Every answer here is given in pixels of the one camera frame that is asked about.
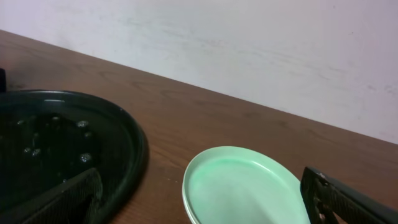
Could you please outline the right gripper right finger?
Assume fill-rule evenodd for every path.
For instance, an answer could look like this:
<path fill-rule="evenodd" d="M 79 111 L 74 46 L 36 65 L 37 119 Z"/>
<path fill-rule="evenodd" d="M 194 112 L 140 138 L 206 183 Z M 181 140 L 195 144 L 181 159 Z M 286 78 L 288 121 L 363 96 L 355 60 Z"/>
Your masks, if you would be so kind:
<path fill-rule="evenodd" d="M 311 224 L 397 224 L 397 212 L 313 167 L 304 168 L 300 193 Z"/>

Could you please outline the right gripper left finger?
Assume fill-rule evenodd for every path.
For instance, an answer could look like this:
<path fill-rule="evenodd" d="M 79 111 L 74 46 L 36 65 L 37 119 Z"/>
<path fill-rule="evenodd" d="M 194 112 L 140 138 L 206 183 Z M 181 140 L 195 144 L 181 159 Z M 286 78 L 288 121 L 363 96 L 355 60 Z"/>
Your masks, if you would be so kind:
<path fill-rule="evenodd" d="M 66 182 L 1 213 L 1 223 L 94 223 L 103 185 L 88 169 Z"/>

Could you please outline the light green plate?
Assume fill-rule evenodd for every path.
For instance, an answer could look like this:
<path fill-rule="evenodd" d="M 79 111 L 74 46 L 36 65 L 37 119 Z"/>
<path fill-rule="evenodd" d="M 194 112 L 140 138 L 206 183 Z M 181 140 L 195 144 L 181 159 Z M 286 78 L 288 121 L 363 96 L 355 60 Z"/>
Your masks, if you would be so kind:
<path fill-rule="evenodd" d="M 182 199 L 191 223 L 309 223 L 300 181 L 259 152 L 220 146 L 185 169 Z"/>

